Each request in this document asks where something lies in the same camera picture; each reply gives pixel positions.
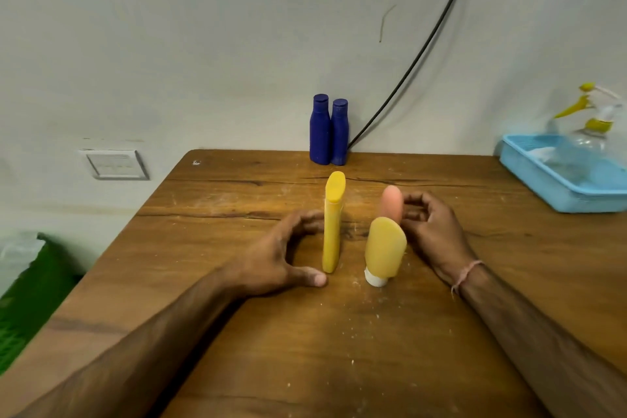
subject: blue bottle cap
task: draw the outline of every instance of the blue bottle cap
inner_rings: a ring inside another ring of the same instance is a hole
[[[313,98],[314,113],[329,112],[329,97],[326,94],[316,94]]]
[[[346,114],[349,111],[349,102],[347,99],[339,98],[333,102],[333,112],[336,114]]]

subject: yellow spray nozzle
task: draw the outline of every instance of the yellow spray nozzle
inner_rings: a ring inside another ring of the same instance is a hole
[[[584,96],[580,96],[579,100],[574,105],[566,108],[561,113],[556,114],[555,119],[563,118],[564,116],[568,116],[569,114],[576,113],[577,111],[581,111],[582,109],[586,109],[588,107],[590,107],[588,103],[588,95],[585,94]]]
[[[583,92],[591,92],[595,87],[595,83],[584,83],[579,86],[579,89],[581,89]]]

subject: blue plastic tray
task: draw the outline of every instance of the blue plastic tray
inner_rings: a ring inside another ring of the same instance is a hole
[[[627,169],[601,160],[590,179],[575,185],[529,155],[541,147],[557,146],[560,135],[503,137],[501,163],[558,212],[601,213],[627,210]]]

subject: green object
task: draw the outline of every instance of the green object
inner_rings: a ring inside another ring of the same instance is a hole
[[[37,238],[46,243],[30,266],[0,297],[0,375],[80,280],[59,245],[41,234]]]

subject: wall socket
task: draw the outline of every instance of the wall socket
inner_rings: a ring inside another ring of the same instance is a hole
[[[80,150],[92,177],[98,180],[148,180],[137,151]]]

